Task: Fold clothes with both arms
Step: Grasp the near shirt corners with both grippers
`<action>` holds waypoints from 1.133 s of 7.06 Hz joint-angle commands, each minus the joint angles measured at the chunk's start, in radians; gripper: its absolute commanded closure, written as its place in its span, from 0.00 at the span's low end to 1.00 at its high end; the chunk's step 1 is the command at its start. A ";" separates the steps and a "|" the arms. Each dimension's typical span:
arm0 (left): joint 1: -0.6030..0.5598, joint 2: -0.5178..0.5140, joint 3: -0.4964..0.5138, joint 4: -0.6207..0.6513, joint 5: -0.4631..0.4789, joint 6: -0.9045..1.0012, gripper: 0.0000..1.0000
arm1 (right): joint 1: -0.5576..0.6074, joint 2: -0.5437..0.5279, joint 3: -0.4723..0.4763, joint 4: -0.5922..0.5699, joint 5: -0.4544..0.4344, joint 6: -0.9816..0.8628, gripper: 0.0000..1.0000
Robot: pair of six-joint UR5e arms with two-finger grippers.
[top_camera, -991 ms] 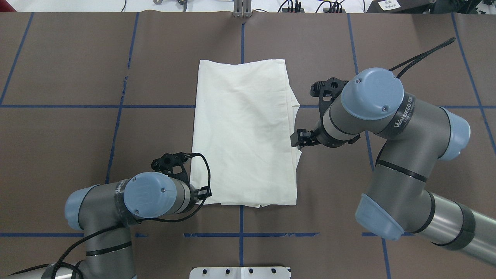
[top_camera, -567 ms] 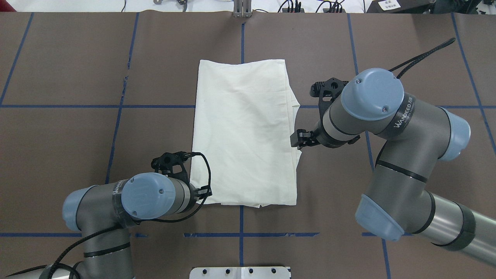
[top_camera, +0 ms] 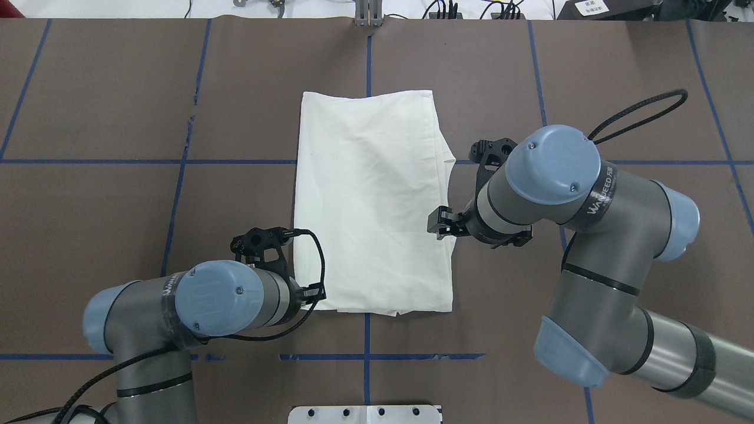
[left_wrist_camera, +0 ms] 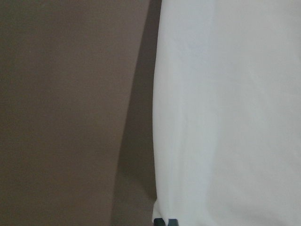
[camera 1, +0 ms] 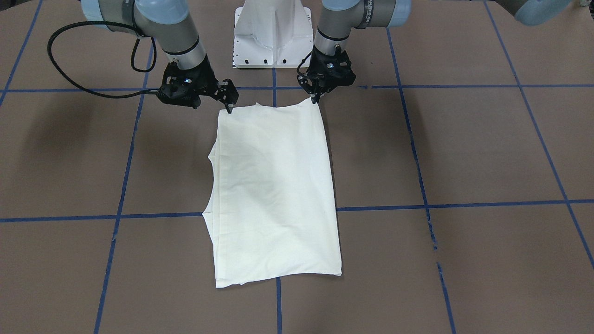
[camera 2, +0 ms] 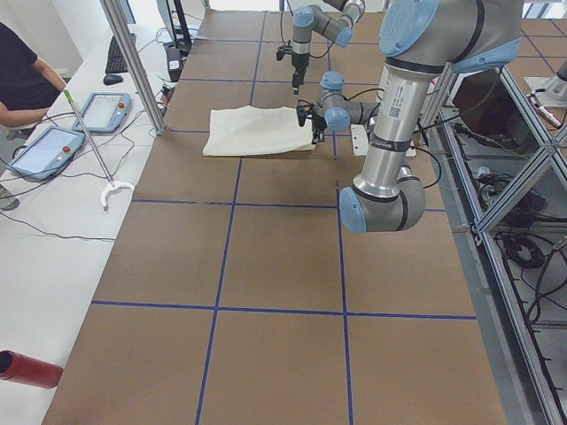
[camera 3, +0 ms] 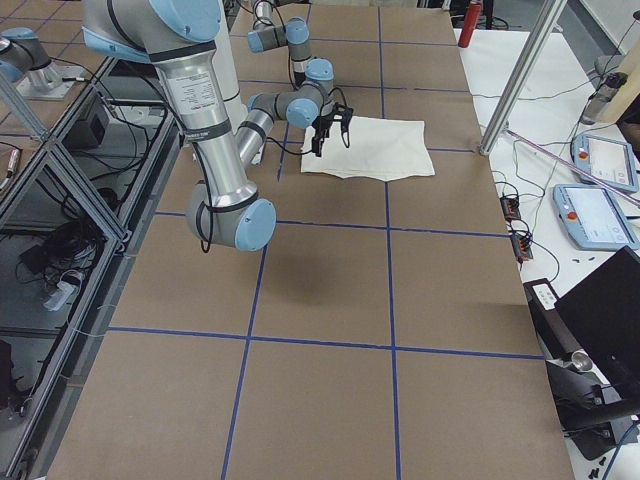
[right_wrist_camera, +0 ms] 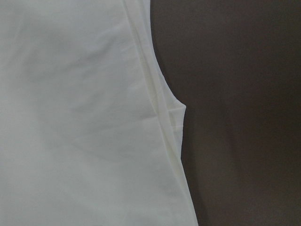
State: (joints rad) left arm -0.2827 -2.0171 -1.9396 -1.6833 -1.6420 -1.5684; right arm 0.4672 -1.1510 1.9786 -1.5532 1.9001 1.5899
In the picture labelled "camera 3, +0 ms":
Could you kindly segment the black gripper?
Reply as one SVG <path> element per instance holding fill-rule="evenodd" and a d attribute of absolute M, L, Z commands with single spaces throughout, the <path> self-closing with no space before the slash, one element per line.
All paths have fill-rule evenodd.
<path fill-rule="evenodd" d="M 331 127 L 335 123 L 339 124 L 343 145 L 346 148 L 350 147 L 350 122 L 353 114 L 354 110 L 348 105 L 334 103 L 332 110 L 328 114 L 319 116 L 313 122 L 314 135 L 311 139 L 311 152 L 316 157 L 322 156 L 324 142 L 330 137 Z"/>

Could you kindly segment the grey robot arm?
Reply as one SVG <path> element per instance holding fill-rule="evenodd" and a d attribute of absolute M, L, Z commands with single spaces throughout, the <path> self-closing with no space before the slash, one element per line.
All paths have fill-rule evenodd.
<path fill-rule="evenodd" d="M 331 62 L 311 54 L 307 22 L 293 17 L 276 25 L 277 2 L 252 4 L 249 48 L 287 47 L 295 88 L 262 93 L 242 105 L 229 30 L 220 1 L 86 1 L 86 45 L 108 57 L 152 65 L 161 98 L 192 145 L 204 178 L 192 194 L 188 224 L 204 249 L 212 244 L 256 251 L 269 243 L 276 209 L 260 196 L 246 169 L 275 122 L 313 128 L 311 150 L 322 151 L 334 123 L 350 142 L 353 110 L 336 102 Z"/>
<path fill-rule="evenodd" d="M 247 41 L 253 53 L 286 47 L 289 81 L 298 89 L 306 80 L 306 68 L 313 55 L 307 22 L 301 17 L 284 21 L 280 14 L 279 8 L 289 4 L 293 1 L 251 1 L 253 24 Z"/>

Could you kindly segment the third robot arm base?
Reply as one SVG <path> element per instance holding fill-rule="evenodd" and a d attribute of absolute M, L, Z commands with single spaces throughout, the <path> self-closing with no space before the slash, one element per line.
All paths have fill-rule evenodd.
<path fill-rule="evenodd" d="M 1 32 L 1 76 L 25 99 L 61 101 L 86 81 L 82 66 L 60 66 L 27 27 Z"/>

